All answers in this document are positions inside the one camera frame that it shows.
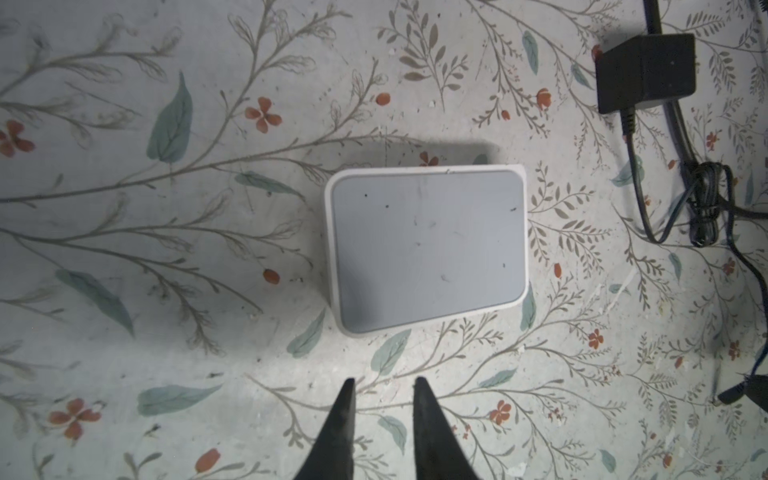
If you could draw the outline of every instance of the white router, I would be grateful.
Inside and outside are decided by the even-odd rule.
[[[325,189],[331,305],[351,336],[520,303],[521,165],[343,170]]]

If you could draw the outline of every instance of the floral floor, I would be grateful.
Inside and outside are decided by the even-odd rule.
[[[697,154],[765,210],[767,17],[660,3],[697,36]],[[756,283],[684,222],[638,235],[596,112],[594,59],[643,29],[640,0],[4,2],[0,477],[292,478],[354,377],[356,478],[414,478],[424,376],[481,478],[768,478],[766,413],[712,401],[765,340]],[[635,142],[661,223],[660,109]],[[471,163],[528,172],[531,295],[344,336],[325,182]],[[764,272],[767,228],[737,224]]]

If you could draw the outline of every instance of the power cord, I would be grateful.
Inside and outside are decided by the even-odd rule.
[[[763,10],[768,12],[768,0],[760,0],[760,4]],[[661,34],[661,17],[657,0],[644,0],[644,7],[648,34]],[[733,240],[733,222],[736,216],[766,220],[768,219],[768,213],[754,212],[736,207],[733,200],[733,172],[730,167],[714,162],[699,164],[684,127],[682,111],[677,101],[670,101],[664,104],[664,113],[667,117],[675,149],[680,157],[680,168],[686,190],[670,214],[670,219],[661,237],[657,239],[654,236],[645,208],[643,187],[637,166],[637,158],[634,153],[632,138],[635,130],[634,108],[625,108],[621,111],[621,130],[627,138],[627,154],[632,170],[634,192],[637,198],[637,206],[640,209],[645,235],[651,243],[663,243],[672,231],[685,203],[688,203],[691,210],[690,241],[695,247],[707,247],[717,242],[717,218],[720,216],[721,211],[726,211],[727,246],[733,252],[733,255],[757,278],[763,300],[763,315],[766,316],[766,326],[768,326],[768,287],[766,287],[766,281],[760,271],[739,251]],[[727,198],[723,198],[719,193],[718,182],[721,171],[726,176]],[[747,395],[760,408],[768,411],[768,376],[756,374],[757,369],[763,363],[766,356],[768,356],[768,339],[765,345],[763,345],[762,352],[756,358],[750,374],[745,376],[744,381],[739,385],[719,394],[718,399],[722,403],[729,405],[741,399],[742,396]]]

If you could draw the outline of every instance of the green leaf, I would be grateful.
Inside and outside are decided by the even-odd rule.
[[[435,64],[437,64],[439,61],[442,60],[443,55],[445,55],[445,45],[440,47],[440,49],[437,51],[437,55],[435,55]]]
[[[752,199],[755,196],[755,178],[752,172],[750,177],[746,181],[746,193],[744,194],[744,205],[749,206],[752,204]]]
[[[421,65],[416,60],[406,55],[400,57],[400,63],[408,65],[410,68],[426,68],[426,65]]]
[[[578,64],[574,63],[571,65],[571,73],[574,75],[574,78],[577,82],[584,85],[586,88],[589,88],[592,90],[592,87],[589,85],[589,81],[587,81],[587,78],[584,76],[584,74],[581,72],[581,69],[579,68]]]
[[[291,340],[286,351],[293,355],[294,359],[300,359],[311,352],[315,345],[320,341],[320,335],[323,333],[323,320],[326,317],[326,310],[317,316],[314,322],[310,324],[301,335]]]
[[[192,96],[179,72],[176,96],[157,116],[147,145],[147,156],[166,164],[181,160],[190,141],[192,125]]]
[[[538,43],[536,38],[528,30],[523,34],[523,48],[528,56],[528,64],[534,74],[538,74]]]
[[[432,29],[429,31],[429,49],[432,50],[437,45],[437,24],[432,24]]]
[[[645,170],[643,170],[643,160],[639,155],[635,155],[637,159],[637,173],[640,175],[640,180],[645,178]],[[611,183],[617,187],[624,187],[625,185],[632,184],[632,167],[629,165],[629,161],[621,168],[621,171],[616,178],[611,180]]]
[[[755,450],[755,452],[750,457],[750,462],[754,462],[755,460],[757,460],[765,452],[766,452],[766,449],[757,449],[757,450]]]
[[[403,350],[406,349],[408,343],[408,337],[411,335],[411,329],[407,329],[400,333],[397,333],[384,342],[376,353],[373,354],[371,359],[371,369],[374,372],[379,372],[382,375],[389,374],[393,368],[397,359],[402,355]]]
[[[619,289],[620,288],[621,288],[621,284],[620,283],[614,283],[613,285],[608,287],[608,291],[611,292],[611,293],[619,293]],[[631,295],[631,293],[629,293],[629,290],[627,290],[626,288],[624,289],[624,292],[622,292],[622,293],[626,293],[627,295]]]
[[[133,320],[120,301],[120,297],[104,288],[93,275],[72,270],[56,270],[55,276],[64,285],[72,287],[95,303],[104,315],[122,325],[131,336],[134,336]]]
[[[677,277],[677,281],[680,282],[680,274],[683,272],[683,264],[680,262],[680,258],[676,253],[670,253],[670,262],[674,267],[674,275]]]
[[[517,372],[517,369],[512,370],[502,370],[501,372],[497,373],[496,375],[492,376],[490,379],[483,380],[478,384],[478,388],[481,389],[489,389],[493,386],[501,385],[502,383],[508,382],[512,376],[515,375],[515,372]]]
[[[390,416],[383,416],[379,418],[379,425],[384,427],[387,432],[392,434],[392,440],[394,440],[395,444],[400,447],[400,452],[405,455],[406,438],[408,437],[408,430],[406,429],[406,426],[403,425],[402,422],[400,422],[395,417]]]
[[[520,322],[520,330],[525,331],[533,326],[536,320],[536,299],[533,297],[533,286],[528,283],[528,295],[523,299],[523,318]]]
[[[235,181],[240,185],[246,187],[256,187],[262,190],[266,190],[271,194],[291,194],[296,195],[298,198],[304,200],[304,196],[294,190],[293,188],[281,183],[277,180],[273,180],[268,177],[264,177],[252,170],[248,170],[245,173],[235,175]]]
[[[178,412],[205,400],[216,392],[221,385],[209,389],[193,389],[186,386],[169,385],[144,390],[138,396],[139,414],[145,417],[163,413]]]
[[[614,470],[616,470],[616,459],[605,450],[600,450],[600,453],[603,455],[603,465],[605,465],[605,469],[608,470],[609,473],[613,473]]]
[[[418,73],[417,71],[410,71],[410,72],[406,73],[405,75],[403,75],[402,77],[404,79],[410,80],[410,81],[421,81],[421,80],[424,80],[425,78],[429,78],[429,77],[425,77],[424,75]]]

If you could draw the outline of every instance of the black connector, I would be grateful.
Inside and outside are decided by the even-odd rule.
[[[640,35],[603,53],[595,64],[598,111],[651,108],[693,94],[695,44],[691,34]]]

